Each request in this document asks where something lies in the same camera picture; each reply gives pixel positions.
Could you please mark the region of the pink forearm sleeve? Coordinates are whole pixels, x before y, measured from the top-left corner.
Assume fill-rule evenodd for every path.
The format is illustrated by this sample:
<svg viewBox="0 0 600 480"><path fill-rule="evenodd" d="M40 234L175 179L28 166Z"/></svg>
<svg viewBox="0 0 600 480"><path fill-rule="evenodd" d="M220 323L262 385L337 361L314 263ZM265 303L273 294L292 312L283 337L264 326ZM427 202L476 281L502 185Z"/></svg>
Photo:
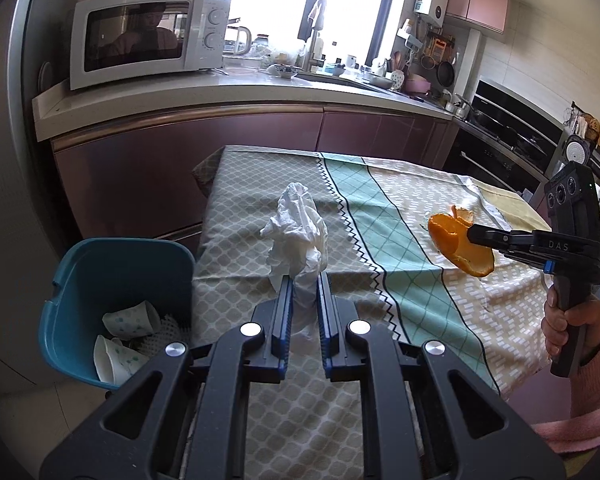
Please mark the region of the pink forearm sleeve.
<svg viewBox="0 0 600 480"><path fill-rule="evenodd" d="M600 344L570 379L570 386L570 419L533 426L558 454L585 452L600 446Z"/></svg>

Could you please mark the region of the person's right hand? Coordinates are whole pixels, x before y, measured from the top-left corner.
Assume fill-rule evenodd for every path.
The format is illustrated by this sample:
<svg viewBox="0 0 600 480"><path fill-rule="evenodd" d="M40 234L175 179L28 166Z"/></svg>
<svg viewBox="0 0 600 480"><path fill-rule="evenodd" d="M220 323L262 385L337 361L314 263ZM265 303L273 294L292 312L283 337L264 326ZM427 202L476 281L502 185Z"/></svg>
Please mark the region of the person's right hand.
<svg viewBox="0 0 600 480"><path fill-rule="evenodd" d="M541 330L545 338L545 348L552 359L556 359L562 347L568 342L568 327L585 327L581 365L592 359L600 350L600 300L589 296L585 302L567 311L558 308L559 295L552 286L544 302L544 318Z"/></svg>

